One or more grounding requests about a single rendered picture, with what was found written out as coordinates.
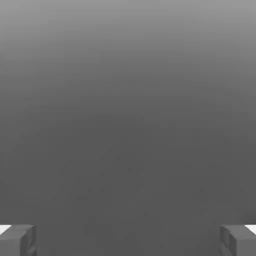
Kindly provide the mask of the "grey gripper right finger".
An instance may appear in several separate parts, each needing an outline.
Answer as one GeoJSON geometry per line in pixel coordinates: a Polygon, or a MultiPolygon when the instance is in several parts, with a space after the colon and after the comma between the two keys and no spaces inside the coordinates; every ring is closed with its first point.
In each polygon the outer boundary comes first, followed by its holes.
{"type": "Polygon", "coordinates": [[[256,256],[256,224],[221,225],[220,256],[256,256]]]}

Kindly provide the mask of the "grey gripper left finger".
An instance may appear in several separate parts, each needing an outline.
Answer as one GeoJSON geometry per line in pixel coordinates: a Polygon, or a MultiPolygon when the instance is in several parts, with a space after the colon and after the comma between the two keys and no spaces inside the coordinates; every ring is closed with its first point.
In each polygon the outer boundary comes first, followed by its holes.
{"type": "Polygon", "coordinates": [[[37,227],[0,224],[0,256],[37,256],[37,227]]]}

